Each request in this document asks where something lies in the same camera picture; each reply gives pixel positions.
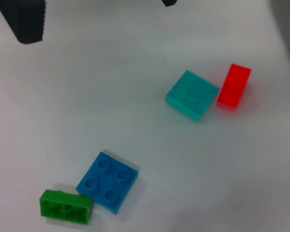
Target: white table surface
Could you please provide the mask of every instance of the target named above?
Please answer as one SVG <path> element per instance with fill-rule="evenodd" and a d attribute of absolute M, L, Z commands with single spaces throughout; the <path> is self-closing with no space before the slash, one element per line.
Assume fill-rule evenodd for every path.
<path fill-rule="evenodd" d="M 164 102 L 186 69 L 222 86 L 252 68 L 235 112 L 200 122 Z M 40 216 L 100 151 L 139 167 L 112 215 Z M 0 232 L 290 232 L 290 58 L 267 0 L 49 0 L 44 40 L 0 13 Z"/>

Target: teal lego brick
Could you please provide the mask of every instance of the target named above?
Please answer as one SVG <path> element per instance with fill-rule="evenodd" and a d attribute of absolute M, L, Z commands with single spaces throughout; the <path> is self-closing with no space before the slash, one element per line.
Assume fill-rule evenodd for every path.
<path fill-rule="evenodd" d="M 200 120 L 219 88 L 186 70 L 165 97 L 165 101 L 189 117 Z"/>
<path fill-rule="evenodd" d="M 89 197 L 45 190 L 40 197 L 41 216 L 88 224 L 93 202 Z"/>

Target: translucent teal brick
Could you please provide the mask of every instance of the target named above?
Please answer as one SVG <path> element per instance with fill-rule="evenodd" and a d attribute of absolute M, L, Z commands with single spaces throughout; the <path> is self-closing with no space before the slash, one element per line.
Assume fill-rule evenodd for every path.
<path fill-rule="evenodd" d="M 165 101 L 189 117 L 200 120 L 218 92 L 217 86 L 186 70 Z"/>

